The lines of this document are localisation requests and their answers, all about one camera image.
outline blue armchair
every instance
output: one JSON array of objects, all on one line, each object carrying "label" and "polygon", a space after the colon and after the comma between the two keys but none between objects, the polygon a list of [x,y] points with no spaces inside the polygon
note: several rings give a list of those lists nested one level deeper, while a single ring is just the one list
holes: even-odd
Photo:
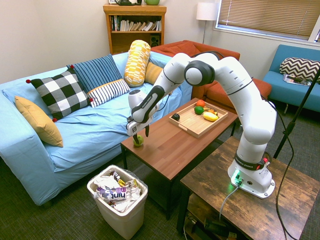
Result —
[{"label": "blue armchair", "polygon": [[[282,44],[278,46],[269,72],[265,75],[263,81],[272,85],[269,98],[286,103],[287,107],[288,104],[299,106],[308,90],[308,86],[291,84],[283,80],[283,75],[280,73],[280,64],[289,57],[320,61],[320,50]],[[319,103],[320,85],[316,84],[304,104],[304,108],[320,112]]]}]

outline wooden coffee table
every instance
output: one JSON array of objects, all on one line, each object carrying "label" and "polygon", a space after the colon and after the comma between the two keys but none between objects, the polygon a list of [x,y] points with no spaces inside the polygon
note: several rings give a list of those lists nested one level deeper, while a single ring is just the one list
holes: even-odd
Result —
[{"label": "wooden coffee table", "polygon": [[[174,112],[176,113],[197,101],[198,99],[194,98]],[[173,113],[169,113],[151,124],[149,137],[146,137],[145,130],[138,132],[144,139],[142,146],[134,146],[132,137],[127,138],[121,143],[125,169],[127,169],[126,151],[129,151],[152,170],[159,173],[159,175],[169,183],[167,190],[156,190],[158,192],[164,191],[164,195],[166,196],[165,204],[162,205],[158,203],[166,210],[167,219],[170,219],[171,193],[175,178],[238,118],[238,115],[228,112],[228,116],[217,126],[210,129],[200,138],[196,138],[169,122],[169,117]],[[152,192],[151,190],[152,189],[149,189],[148,195],[157,201],[152,194],[150,194]]]},{"label": "wooden coffee table", "polygon": [[[214,220],[219,215],[223,201],[236,188],[230,183],[227,169],[238,145],[239,140],[230,137],[181,179],[183,187],[177,222],[180,233],[187,210],[202,224],[205,218]],[[273,159],[268,167],[275,181],[272,195],[260,199],[238,189],[225,202],[221,218],[250,240],[284,240],[284,231],[276,212],[276,195],[286,167]],[[319,189],[320,182],[289,167],[280,190],[279,211],[286,229],[296,239],[301,236]]]}]

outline black ball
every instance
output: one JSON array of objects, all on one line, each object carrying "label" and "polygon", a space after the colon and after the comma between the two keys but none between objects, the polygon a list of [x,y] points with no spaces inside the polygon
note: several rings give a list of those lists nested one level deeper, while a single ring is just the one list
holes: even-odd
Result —
[{"label": "black ball", "polygon": [[180,115],[178,113],[175,113],[171,116],[172,119],[176,120],[176,121],[179,121],[180,119]]}]

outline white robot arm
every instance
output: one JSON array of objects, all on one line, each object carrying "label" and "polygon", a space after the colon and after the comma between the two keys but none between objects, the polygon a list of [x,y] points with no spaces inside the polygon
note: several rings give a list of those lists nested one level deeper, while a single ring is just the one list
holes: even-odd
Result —
[{"label": "white robot arm", "polygon": [[260,92],[245,68],[233,57],[218,60],[215,54],[203,53],[194,58],[176,54],[164,67],[148,95],[139,90],[129,94],[131,117],[127,134],[136,140],[137,132],[146,128],[159,108],[158,102],[186,80],[202,86],[216,80],[231,100],[243,126],[243,134],[234,161],[228,168],[231,183],[259,198],[268,197],[275,182],[265,165],[263,155],[274,134],[276,111],[261,99]]}]

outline blue slipcover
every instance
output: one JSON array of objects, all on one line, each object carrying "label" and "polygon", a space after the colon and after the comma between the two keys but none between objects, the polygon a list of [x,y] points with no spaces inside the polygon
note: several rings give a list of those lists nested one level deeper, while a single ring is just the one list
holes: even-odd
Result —
[{"label": "blue slipcover", "polygon": [[[123,76],[128,53],[112,57]],[[150,61],[160,67],[164,67],[170,59],[156,52],[150,55]],[[119,155],[120,143],[128,138],[126,124],[130,108],[129,93],[126,93],[98,107],[79,109],[56,122],[62,135],[63,148],[39,139],[15,107],[14,97],[31,100],[52,118],[38,92],[25,81],[53,77],[66,69],[63,67],[0,84],[0,157],[37,205],[54,198],[67,186]],[[139,87],[145,93],[151,88],[149,83]],[[153,115],[153,122],[187,103],[191,99],[191,92],[192,87],[185,81],[174,90],[164,109]],[[167,97],[161,100],[160,109],[166,100]]]},{"label": "blue slipcover", "polygon": [[[280,44],[275,52],[269,72],[263,78],[263,81],[272,85],[272,91],[268,96],[270,99],[299,106],[309,87],[287,83],[283,80],[284,76],[280,73],[280,64],[289,57],[320,61],[320,50]],[[320,112],[319,103],[320,85],[316,83],[305,102],[304,108]]]}]

